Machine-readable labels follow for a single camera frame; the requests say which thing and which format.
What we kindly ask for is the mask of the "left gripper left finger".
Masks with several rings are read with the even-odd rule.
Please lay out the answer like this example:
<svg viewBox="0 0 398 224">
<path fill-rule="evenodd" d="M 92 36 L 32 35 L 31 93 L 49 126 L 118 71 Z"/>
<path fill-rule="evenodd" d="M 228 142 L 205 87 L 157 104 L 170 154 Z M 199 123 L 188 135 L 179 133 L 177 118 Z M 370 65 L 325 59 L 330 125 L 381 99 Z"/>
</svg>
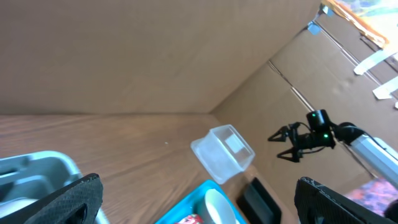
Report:
<svg viewBox="0 0 398 224">
<path fill-rule="evenodd" d="M 94 224 L 103 203 L 98 174 L 88 174 L 1 218 L 9 224 Z"/>
</svg>

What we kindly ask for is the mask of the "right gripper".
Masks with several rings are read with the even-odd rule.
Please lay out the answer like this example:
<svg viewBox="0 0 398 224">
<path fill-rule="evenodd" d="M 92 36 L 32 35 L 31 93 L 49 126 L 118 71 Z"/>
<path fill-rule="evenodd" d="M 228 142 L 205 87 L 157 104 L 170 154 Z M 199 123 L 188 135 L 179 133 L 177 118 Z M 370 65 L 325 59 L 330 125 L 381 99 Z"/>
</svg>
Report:
<svg viewBox="0 0 398 224">
<path fill-rule="evenodd" d="M 288 126 L 281 127 L 267 140 L 270 142 L 286 142 L 289 138 L 293 147 L 278 153 L 277 158 L 285 159 L 290 162 L 300 162 L 301 155 L 305 149 L 313 149 L 316 147 L 335 147 L 331 131 L 314 131 L 309 129 L 309 133 L 299 134 L 298 128 L 303 123 L 293 123 Z"/>
</svg>

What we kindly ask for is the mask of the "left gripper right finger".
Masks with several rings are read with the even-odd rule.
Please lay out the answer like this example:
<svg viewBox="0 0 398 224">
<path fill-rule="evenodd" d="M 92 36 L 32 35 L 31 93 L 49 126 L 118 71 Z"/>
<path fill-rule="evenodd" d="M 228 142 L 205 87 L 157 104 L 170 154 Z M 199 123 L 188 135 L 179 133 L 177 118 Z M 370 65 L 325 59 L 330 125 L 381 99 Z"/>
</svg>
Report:
<svg viewBox="0 0 398 224">
<path fill-rule="evenodd" d="M 297 181 L 294 204 L 301 224 L 395 224 L 309 177 Z"/>
</svg>

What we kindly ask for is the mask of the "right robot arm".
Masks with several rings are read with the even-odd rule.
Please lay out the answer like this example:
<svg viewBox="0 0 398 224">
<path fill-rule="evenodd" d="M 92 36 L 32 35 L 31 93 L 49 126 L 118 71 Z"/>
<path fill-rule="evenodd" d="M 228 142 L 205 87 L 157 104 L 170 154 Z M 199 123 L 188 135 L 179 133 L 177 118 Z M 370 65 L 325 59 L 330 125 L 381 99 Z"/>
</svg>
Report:
<svg viewBox="0 0 398 224">
<path fill-rule="evenodd" d="M 397 151 L 380 138 L 374 138 L 353 123 L 333 123 L 325 110 L 307 113 L 308 123 L 295 122 L 281 127 L 268 138 L 269 142 L 286 142 L 292 147 L 278 153 L 279 159 L 298 163 L 306 154 L 313 154 L 340 142 L 352 149 L 391 185 L 397 187 Z"/>
</svg>

